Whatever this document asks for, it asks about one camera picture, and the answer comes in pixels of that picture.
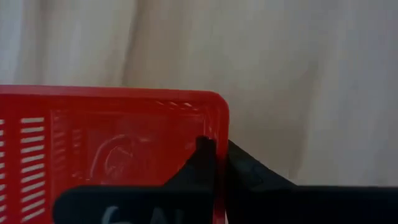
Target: white curtain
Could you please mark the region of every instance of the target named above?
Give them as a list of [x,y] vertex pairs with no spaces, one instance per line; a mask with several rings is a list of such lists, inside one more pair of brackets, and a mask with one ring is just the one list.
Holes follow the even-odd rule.
[[395,0],[0,0],[0,84],[206,89],[298,184],[398,185]]

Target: red plastic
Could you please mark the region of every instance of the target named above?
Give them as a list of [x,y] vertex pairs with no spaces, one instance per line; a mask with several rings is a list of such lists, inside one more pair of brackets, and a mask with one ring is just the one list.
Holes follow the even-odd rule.
[[229,112],[213,92],[3,85],[0,105],[0,223],[50,224],[53,202],[76,185],[162,185],[198,135],[217,141],[223,178]]

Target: black object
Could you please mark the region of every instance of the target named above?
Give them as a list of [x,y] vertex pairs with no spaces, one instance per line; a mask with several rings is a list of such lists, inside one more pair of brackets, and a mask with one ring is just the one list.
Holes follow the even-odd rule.
[[398,189],[296,186],[229,142],[229,224],[398,223]]
[[213,218],[216,145],[206,137],[162,187],[81,186],[55,202],[55,224],[206,224]]

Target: beige background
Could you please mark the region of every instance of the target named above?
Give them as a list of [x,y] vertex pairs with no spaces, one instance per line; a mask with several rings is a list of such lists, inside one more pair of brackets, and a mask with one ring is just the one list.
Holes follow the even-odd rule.
[[396,21],[395,0],[0,0],[0,84],[214,90],[296,183],[397,185]]

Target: red plastic basket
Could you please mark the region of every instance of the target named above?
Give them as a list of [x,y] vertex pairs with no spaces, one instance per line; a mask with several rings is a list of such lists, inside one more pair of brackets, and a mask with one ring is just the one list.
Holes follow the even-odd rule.
[[199,135],[216,140],[223,176],[229,112],[216,93],[4,85],[0,104],[0,223],[50,224],[55,199],[77,185],[162,185]]

